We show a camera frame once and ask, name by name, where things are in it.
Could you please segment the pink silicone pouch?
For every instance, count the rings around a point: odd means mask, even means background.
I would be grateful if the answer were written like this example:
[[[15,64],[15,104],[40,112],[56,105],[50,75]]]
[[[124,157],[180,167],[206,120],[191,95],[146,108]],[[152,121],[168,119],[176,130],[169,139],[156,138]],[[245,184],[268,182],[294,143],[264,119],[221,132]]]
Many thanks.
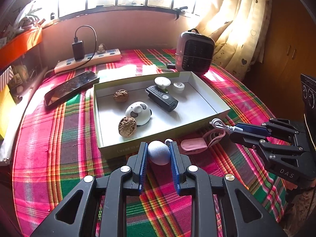
[[[224,130],[212,129],[202,137],[183,140],[179,151],[184,155],[195,155],[206,151],[209,147],[219,143],[226,135]]]

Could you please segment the white knob hook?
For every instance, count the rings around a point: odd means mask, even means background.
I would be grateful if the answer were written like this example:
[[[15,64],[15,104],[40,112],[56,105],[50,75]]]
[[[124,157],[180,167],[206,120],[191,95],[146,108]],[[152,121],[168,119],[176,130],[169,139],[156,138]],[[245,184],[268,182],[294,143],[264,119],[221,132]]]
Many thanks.
[[[167,165],[171,158],[169,147],[161,141],[152,141],[148,145],[148,157],[156,165]]]

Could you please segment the walnut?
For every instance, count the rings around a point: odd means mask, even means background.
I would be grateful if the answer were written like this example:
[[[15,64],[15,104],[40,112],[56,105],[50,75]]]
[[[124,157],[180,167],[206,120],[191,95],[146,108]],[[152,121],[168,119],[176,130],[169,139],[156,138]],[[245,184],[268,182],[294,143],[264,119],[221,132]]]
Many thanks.
[[[126,116],[118,124],[118,133],[123,137],[130,137],[137,129],[137,122],[133,117]]]
[[[129,99],[129,93],[124,89],[118,90],[114,93],[113,99],[117,103],[126,102]]]

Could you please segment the white panda toy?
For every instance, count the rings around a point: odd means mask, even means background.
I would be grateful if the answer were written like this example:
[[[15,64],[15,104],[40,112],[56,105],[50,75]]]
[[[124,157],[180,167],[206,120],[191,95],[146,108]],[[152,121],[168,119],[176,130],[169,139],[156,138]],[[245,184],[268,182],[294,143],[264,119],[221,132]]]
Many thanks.
[[[126,117],[132,117],[136,120],[137,126],[142,126],[148,123],[151,115],[151,109],[142,101],[132,103],[125,112]]]

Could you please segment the black remote device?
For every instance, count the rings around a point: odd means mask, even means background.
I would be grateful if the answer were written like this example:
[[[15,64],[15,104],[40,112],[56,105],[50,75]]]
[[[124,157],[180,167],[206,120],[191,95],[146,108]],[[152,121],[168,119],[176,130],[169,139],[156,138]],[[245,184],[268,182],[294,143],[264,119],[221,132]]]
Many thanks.
[[[177,99],[167,94],[165,91],[162,91],[155,85],[147,87],[145,91],[147,92],[150,99],[152,99],[157,105],[167,112],[171,112],[178,105]]]

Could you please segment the white round tape roll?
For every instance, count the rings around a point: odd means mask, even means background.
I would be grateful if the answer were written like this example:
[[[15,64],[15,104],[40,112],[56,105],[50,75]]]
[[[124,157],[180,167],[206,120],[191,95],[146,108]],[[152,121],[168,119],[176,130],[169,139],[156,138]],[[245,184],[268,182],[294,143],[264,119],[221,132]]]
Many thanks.
[[[182,82],[174,82],[172,89],[175,93],[182,93],[185,89],[185,84]]]

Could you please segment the white green suction cup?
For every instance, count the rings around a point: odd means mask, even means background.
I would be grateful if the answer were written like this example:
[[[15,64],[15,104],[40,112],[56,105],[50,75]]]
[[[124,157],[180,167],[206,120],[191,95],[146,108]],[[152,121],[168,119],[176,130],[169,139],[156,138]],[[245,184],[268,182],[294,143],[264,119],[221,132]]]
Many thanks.
[[[158,89],[164,91],[165,93],[168,93],[167,88],[171,85],[171,81],[169,78],[166,78],[164,76],[158,76],[154,79],[154,82]]]

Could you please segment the white cardboard box tray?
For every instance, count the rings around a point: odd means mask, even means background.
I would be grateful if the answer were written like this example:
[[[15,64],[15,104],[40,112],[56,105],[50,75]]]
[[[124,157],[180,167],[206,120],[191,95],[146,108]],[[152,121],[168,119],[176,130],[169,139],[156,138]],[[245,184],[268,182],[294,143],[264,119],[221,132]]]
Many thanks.
[[[207,127],[213,118],[224,119],[229,106],[200,77],[192,72],[165,73],[172,83],[182,82],[185,89],[175,93],[172,86],[168,94],[178,100],[177,107],[167,112],[148,97],[145,89],[154,84],[157,75],[143,75],[102,82],[94,85],[94,121],[98,149],[105,159],[137,152],[142,141],[176,139]],[[129,99],[117,103],[116,91],[124,89]],[[129,105],[145,102],[152,111],[148,123],[138,126],[130,137],[118,133],[118,124],[125,117]]]

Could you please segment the grey portable fan heater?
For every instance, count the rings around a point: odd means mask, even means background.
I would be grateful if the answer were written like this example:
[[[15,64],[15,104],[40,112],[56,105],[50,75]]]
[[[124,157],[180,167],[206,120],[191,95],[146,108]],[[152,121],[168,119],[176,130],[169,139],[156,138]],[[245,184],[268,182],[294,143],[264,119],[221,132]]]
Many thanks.
[[[179,36],[175,62],[166,63],[166,67],[204,75],[211,66],[214,49],[215,42],[212,38],[200,34],[196,28],[190,29]]]

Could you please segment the black smartphone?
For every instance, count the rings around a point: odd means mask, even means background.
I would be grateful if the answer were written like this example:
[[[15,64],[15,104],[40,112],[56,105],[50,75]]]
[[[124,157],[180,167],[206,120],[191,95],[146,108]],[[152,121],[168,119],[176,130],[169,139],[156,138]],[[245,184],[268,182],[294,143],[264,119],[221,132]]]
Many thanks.
[[[100,77],[96,73],[92,71],[83,72],[47,92],[44,96],[44,104],[46,108],[53,108],[71,99],[83,89],[97,84],[99,80]]]

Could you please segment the white power strip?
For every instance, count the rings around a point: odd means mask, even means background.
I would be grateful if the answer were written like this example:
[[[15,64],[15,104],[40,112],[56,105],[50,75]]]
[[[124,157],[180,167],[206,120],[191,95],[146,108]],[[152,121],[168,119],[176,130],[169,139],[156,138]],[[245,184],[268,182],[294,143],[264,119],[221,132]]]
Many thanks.
[[[83,59],[75,60],[70,58],[62,62],[58,62],[54,68],[55,73],[61,73],[68,70],[78,69],[81,67],[89,67],[99,64],[106,64],[120,61],[122,58],[121,52],[119,49],[106,50],[102,54],[86,54]]]

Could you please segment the small white plug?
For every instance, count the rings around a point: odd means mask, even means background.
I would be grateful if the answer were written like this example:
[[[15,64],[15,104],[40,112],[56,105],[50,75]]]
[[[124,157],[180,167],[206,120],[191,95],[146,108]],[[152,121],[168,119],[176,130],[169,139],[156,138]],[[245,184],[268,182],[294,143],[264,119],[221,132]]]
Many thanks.
[[[98,47],[97,54],[104,54],[106,52],[106,47],[103,43],[101,43]]]

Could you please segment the yellow box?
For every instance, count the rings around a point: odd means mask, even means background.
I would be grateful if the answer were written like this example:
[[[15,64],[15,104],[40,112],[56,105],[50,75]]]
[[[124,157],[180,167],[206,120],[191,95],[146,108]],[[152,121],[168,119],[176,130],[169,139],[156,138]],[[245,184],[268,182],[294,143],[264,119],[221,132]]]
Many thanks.
[[[7,86],[1,91],[1,140],[5,138],[8,127],[8,113],[11,108],[12,98]]]

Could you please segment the black window latch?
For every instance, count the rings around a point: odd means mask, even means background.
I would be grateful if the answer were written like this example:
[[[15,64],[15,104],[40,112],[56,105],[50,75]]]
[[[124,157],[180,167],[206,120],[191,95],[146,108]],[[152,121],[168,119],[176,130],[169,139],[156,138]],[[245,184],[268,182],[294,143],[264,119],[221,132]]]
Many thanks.
[[[175,20],[178,20],[180,15],[181,15],[181,13],[184,12],[184,10],[187,10],[187,9],[188,9],[187,6],[174,8],[174,11],[175,11],[175,14],[176,14],[176,19]]]

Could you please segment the orange storage box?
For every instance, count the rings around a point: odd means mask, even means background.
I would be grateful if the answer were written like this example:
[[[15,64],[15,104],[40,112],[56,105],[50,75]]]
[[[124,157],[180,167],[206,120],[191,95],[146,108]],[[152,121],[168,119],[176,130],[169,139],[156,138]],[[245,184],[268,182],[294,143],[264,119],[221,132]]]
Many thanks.
[[[8,42],[1,48],[1,69],[9,66],[12,62],[25,54],[27,51],[42,42],[42,27],[36,27],[25,31]]]

